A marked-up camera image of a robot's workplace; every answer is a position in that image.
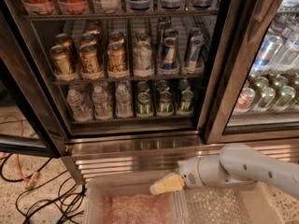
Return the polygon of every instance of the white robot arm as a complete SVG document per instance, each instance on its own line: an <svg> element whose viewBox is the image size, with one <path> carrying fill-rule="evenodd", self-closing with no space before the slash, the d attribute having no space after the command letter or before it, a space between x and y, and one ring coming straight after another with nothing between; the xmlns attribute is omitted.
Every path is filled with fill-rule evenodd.
<svg viewBox="0 0 299 224"><path fill-rule="evenodd" d="M299 199L299 165L270 158L243 144L225 146L220 155L194 157L178 163L171 174L150 187L152 194L188 188L252 186L256 181L275 186Z"/></svg>

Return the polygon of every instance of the silver can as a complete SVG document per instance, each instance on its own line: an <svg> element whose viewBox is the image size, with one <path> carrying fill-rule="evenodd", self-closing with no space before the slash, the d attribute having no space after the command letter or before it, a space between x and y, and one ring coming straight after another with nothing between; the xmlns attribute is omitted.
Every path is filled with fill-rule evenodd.
<svg viewBox="0 0 299 224"><path fill-rule="evenodd" d="M151 69L152 64L152 49L150 43L139 41L133 49L133 64L134 69L146 71Z"/></svg>

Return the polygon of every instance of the plastic bottle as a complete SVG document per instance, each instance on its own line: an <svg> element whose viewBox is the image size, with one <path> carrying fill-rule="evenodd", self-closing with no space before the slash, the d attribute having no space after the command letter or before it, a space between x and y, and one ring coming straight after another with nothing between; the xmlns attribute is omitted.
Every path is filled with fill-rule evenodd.
<svg viewBox="0 0 299 224"><path fill-rule="evenodd" d="M120 117L130 117L133 115L130 92L125 84L119 84L115 90L117 113Z"/></svg>
<svg viewBox="0 0 299 224"><path fill-rule="evenodd" d="M108 102L107 92L101 86L94 87L93 104L96 119L112 118L112 108Z"/></svg>
<svg viewBox="0 0 299 224"><path fill-rule="evenodd" d="M76 90L69 90L66 101L73 111L73 117L75 121L87 121L92 119L92 114L87 107L86 101L82 94Z"/></svg>

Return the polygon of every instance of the refrigerator door handle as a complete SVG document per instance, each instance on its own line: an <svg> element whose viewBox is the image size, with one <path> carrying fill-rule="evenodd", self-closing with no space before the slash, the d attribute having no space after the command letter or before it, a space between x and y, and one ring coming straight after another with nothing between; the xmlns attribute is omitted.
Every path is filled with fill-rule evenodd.
<svg viewBox="0 0 299 224"><path fill-rule="evenodd" d="M277 13L282 0L258 0L253 17L249 23L249 42L258 40Z"/></svg>

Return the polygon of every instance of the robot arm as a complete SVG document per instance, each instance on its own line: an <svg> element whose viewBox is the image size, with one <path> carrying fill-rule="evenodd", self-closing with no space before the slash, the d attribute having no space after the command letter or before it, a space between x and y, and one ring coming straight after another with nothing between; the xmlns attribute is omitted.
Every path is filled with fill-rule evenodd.
<svg viewBox="0 0 299 224"><path fill-rule="evenodd" d="M270 158L242 144L227 145L220 155L194 157L178 166L179 178L188 188L231 188L263 181L299 199L299 165Z"/></svg>

